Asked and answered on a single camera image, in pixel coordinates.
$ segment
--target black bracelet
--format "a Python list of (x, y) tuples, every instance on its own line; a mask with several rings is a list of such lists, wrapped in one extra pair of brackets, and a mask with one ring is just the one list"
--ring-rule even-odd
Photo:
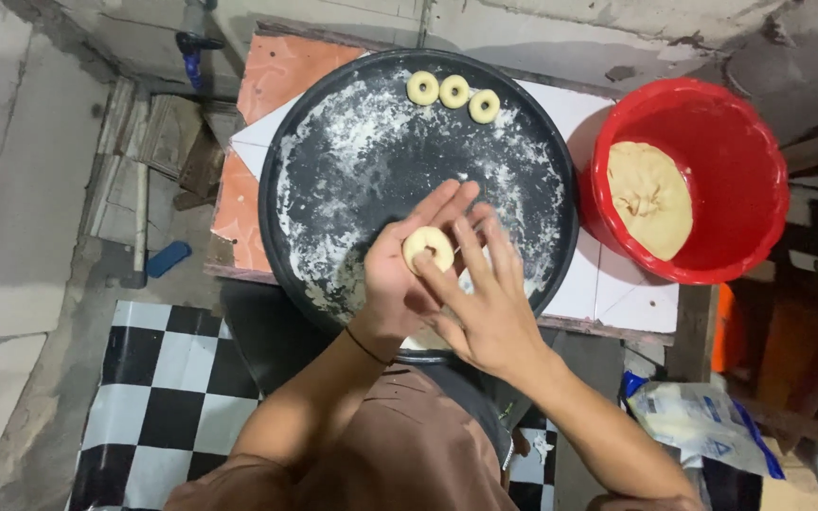
[(381, 360), (381, 359), (380, 359), (380, 358), (379, 358), (379, 357), (378, 357), (376, 354), (371, 353), (370, 351), (368, 351), (368, 348), (364, 347), (364, 346), (362, 345), (362, 343), (358, 342), (358, 339), (356, 339), (356, 336), (355, 336), (355, 335), (353, 335), (353, 333), (352, 333), (352, 331), (351, 331), (351, 330), (349, 330), (349, 326), (348, 326), (348, 325), (346, 325), (346, 326), (344, 327), (344, 330), (347, 332), (347, 334), (349, 335), (349, 337), (350, 337), (350, 338), (352, 338), (353, 342), (354, 342), (354, 343), (356, 343), (356, 345), (357, 345), (358, 347), (362, 348), (362, 351), (364, 351), (365, 353), (367, 353), (367, 354), (368, 354), (368, 356), (370, 356), (371, 358), (373, 358), (373, 359), (374, 359), (374, 360), (376, 360), (377, 362), (379, 362), (379, 363), (383, 364), (384, 366), (392, 366), (392, 362), (384, 362), (384, 361), (382, 361), (382, 360)]

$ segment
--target black and white checkered floor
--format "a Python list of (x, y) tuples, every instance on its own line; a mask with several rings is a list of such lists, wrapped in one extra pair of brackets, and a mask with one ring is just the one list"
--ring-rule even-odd
[[(172, 489), (218, 467), (262, 396), (225, 323), (209, 310), (118, 302), (67, 509), (162, 509)], [(520, 424), (556, 446), (534, 407)], [(553, 509), (554, 452), (511, 461), (523, 511)]]

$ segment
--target person's left hand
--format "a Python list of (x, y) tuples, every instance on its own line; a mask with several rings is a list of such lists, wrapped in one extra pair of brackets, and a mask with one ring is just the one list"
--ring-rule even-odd
[[(438, 227), (453, 241), (450, 226), (462, 216), (478, 196), (475, 181), (460, 184), (444, 181), (404, 220), (388, 224), (365, 256), (365, 307), (351, 324), (358, 336), (402, 341), (421, 326), (424, 313), (439, 311), (441, 304), (415, 276), (403, 260), (403, 240), (422, 226)], [(468, 215), (469, 223), (478, 224), (491, 208), (477, 204)], [(462, 273), (462, 258), (457, 254), (453, 266), (445, 272), (456, 280)]]

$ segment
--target red bucket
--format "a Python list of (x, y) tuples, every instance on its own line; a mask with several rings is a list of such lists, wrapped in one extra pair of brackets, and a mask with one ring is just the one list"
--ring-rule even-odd
[[(608, 153), (624, 141), (665, 151), (686, 180), (693, 230), (670, 261), (649, 254), (614, 209)], [(723, 87), (675, 78), (631, 92), (603, 124), (590, 167), (578, 176), (583, 226), (610, 249), (675, 282), (736, 278), (766, 259), (784, 230), (788, 184), (778, 144), (756, 111)]]

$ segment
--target brown shirt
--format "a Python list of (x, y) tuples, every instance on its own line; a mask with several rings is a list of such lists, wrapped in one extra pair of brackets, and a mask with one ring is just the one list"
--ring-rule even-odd
[(166, 511), (516, 509), (471, 415), (415, 368), (388, 372), (399, 374), (374, 384), (340, 441), (300, 481), (277, 463), (239, 455), (176, 487)]

